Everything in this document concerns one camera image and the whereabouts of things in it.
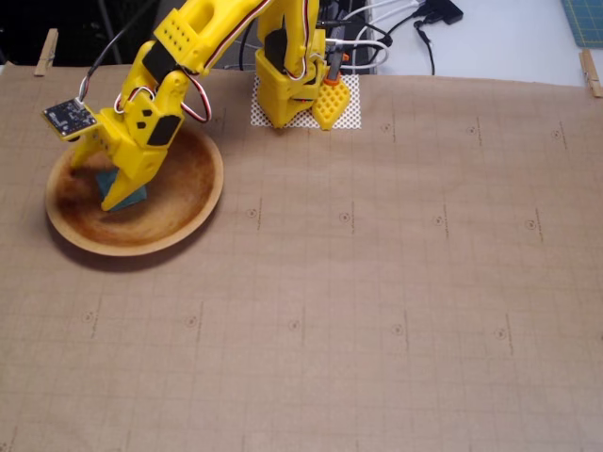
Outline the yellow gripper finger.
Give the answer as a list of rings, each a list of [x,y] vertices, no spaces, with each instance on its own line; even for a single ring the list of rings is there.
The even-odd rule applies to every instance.
[[[124,169],[101,172],[103,211],[117,211],[147,199],[145,179],[128,175]]]
[[[106,161],[112,161],[111,155],[114,140],[105,133],[89,133],[83,135],[73,146],[71,168],[81,168],[87,160],[100,153]]]

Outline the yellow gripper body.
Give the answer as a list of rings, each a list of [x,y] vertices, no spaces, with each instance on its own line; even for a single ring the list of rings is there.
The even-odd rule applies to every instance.
[[[129,179],[156,173],[150,161],[162,160],[169,146],[164,118],[156,108],[133,108],[121,115],[112,108],[95,114],[98,128],[92,133],[94,158],[123,170]]]

